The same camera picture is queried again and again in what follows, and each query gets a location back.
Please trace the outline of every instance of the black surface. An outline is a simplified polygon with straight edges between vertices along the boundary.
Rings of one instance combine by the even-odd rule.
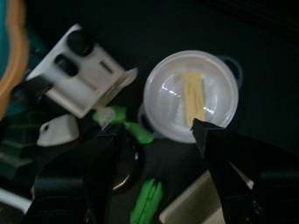
[[[139,68],[133,84],[115,99],[115,103],[128,106],[131,119],[136,119],[143,101],[145,78],[164,57],[179,51],[201,50],[235,58],[244,69],[244,83],[228,128],[299,155],[296,42],[201,1],[25,2],[28,21],[48,47],[79,23],[120,65],[125,69]],[[144,154],[137,185],[112,199],[111,223],[128,223],[145,179],[164,182],[161,209],[204,170],[195,145],[159,140],[145,146]]]

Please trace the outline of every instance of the green object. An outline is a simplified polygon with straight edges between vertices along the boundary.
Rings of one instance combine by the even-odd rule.
[[[140,195],[131,213],[131,224],[151,224],[153,215],[163,198],[163,184],[155,179],[144,182]]]
[[[0,145],[0,153],[14,156],[16,158],[26,158],[36,154],[34,143],[16,143],[9,140],[4,140]]]
[[[111,122],[111,124],[123,123],[127,120],[127,108],[117,106],[117,105],[111,106],[111,108],[116,112],[116,117],[115,117],[113,121]]]
[[[24,172],[24,167],[30,165],[33,160],[8,156],[0,153],[0,174],[8,179],[13,179],[17,174]]]
[[[125,122],[125,127],[140,144],[149,144],[155,140],[153,136],[137,122]]]
[[[127,127],[127,131],[131,133],[131,135],[135,137],[135,140],[140,144],[149,144],[155,138],[153,136],[144,130],[141,125],[136,122],[128,122],[127,121],[127,108],[113,105],[111,108],[116,112],[116,116],[109,124],[120,124],[123,123]],[[93,121],[99,121],[99,113],[96,112],[92,116]]]

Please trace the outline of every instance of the black plastic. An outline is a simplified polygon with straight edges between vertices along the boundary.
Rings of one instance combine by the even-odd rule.
[[[69,58],[67,58],[63,54],[58,54],[54,59],[56,66],[61,69],[61,71],[71,77],[76,76],[79,73],[79,67],[76,64],[71,61]]]
[[[73,31],[67,37],[69,49],[81,57],[89,55],[95,44],[95,39],[83,30]]]

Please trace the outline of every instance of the yellow food item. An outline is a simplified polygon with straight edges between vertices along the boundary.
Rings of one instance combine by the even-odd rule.
[[[205,121],[201,72],[183,74],[183,98],[185,122],[187,126],[191,127],[193,118]]]

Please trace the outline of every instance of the black object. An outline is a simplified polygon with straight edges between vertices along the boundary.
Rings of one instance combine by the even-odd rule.
[[[296,0],[213,0],[204,2],[280,33],[284,37],[295,41],[299,40],[299,2]]]
[[[12,91],[12,101],[29,108],[36,99],[52,88],[52,83],[41,75],[18,84]]]
[[[83,30],[71,32],[67,37],[67,45],[79,56],[88,56],[95,44],[95,39]]]
[[[141,145],[131,137],[129,133],[127,133],[116,169],[113,194],[123,193],[136,183],[143,170],[143,165],[144,151]]]
[[[0,202],[0,223],[1,224],[20,223],[22,217],[24,217],[24,212],[18,208]]]
[[[199,120],[192,131],[208,162],[225,223],[299,223],[299,158]],[[252,190],[232,165],[252,180]]]
[[[79,67],[76,64],[71,61],[69,58],[67,58],[63,54],[58,54],[53,61],[54,65],[60,68],[60,70],[68,74],[71,77],[76,76],[79,73]]]
[[[107,223],[124,134],[124,126],[115,126],[45,165],[22,224]]]

